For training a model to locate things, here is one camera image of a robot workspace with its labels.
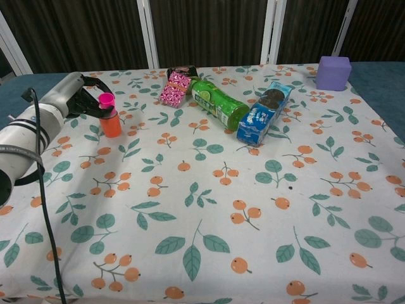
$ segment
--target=black curtain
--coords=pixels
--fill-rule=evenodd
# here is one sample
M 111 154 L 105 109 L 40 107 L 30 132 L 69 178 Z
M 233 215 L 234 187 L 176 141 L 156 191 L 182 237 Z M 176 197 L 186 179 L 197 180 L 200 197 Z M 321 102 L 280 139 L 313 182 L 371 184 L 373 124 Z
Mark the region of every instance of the black curtain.
M 317 63 L 333 51 L 349 0 L 288 0 L 277 63 Z
M 267 0 L 150 0 L 161 67 L 259 64 Z
M 359 0 L 340 55 L 351 61 L 405 61 L 405 1 Z
M 34 73 L 147 68 L 135 0 L 0 0 Z

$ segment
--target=plastic bottle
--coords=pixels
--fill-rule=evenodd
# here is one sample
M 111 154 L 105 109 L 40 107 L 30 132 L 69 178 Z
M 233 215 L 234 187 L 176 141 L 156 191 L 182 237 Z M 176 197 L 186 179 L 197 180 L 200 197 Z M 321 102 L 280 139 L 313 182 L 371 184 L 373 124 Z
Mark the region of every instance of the plastic bottle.
M 99 96 L 99 107 L 106 109 L 110 106 L 115 106 L 115 96 L 111 93 L 102 93 Z M 117 137 L 121 135 L 121 123 L 118 112 L 114 110 L 111 112 L 110 117 L 100 118 L 100 125 L 103 128 L 106 137 Z
M 226 95 L 210 81 L 193 78 L 190 86 L 196 102 L 229 130 L 236 131 L 242 117 L 249 112 L 246 104 Z

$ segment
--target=black cable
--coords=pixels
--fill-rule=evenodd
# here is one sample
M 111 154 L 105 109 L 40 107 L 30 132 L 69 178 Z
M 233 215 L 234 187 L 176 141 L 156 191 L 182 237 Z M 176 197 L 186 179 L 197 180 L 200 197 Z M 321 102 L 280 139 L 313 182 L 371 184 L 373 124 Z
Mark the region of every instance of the black cable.
M 33 88 L 31 88 L 30 90 L 31 90 L 32 99 L 34 100 L 35 116 L 36 116 L 36 120 L 37 120 L 35 150 L 38 155 L 41 155 L 41 118 L 39 115 L 39 102 L 38 102 L 37 93 L 35 92 L 35 90 Z M 41 174 L 41 164 L 38 162 L 37 162 L 37 169 L 38 169 L 38 178 L 39 178 L 40 199 L 42 201 L 42 211 L 44 212 L 44 220 L 45 220 L 45 224 L 46 224 L 46 229 L 48 231 L 49 240 L 51 242 L 53 261 L 55 264 L 56 281 L 58 282 L 58 288 L 59 288 L 59 295 L 60 295 L 62 304 L 66 304 L 65 292 L 63 291 L 61 271 L 59 269 L 58 252 L 56 251 L 55 238 L 53 237 L 52 227 L 51 227 L 51 223 L 49 221 L 49 216 L 48 216 L 48 210 L 46 208 L 44 178 Z

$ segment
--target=green bottle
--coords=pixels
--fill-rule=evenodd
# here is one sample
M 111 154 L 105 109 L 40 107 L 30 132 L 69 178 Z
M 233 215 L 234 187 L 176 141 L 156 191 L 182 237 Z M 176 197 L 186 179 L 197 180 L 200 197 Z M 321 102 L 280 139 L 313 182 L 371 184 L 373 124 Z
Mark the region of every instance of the green bottle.
M 210 81 L 193 78 L 190 87 L 197 103 L 218 117 L 229 130 L 236 131 L 242 117 L 249 112 L 246 104 L 226 95 Z

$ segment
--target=pink cap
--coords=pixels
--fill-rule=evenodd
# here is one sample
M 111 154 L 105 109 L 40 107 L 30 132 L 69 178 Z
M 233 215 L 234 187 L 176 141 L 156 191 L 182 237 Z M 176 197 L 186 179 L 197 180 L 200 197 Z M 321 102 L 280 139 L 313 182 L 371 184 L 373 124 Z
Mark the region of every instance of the pink cap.
M 102 93 L 99 96 L 100 109 L 106 109 L 115 106 L 115 96 L 112 93 Z

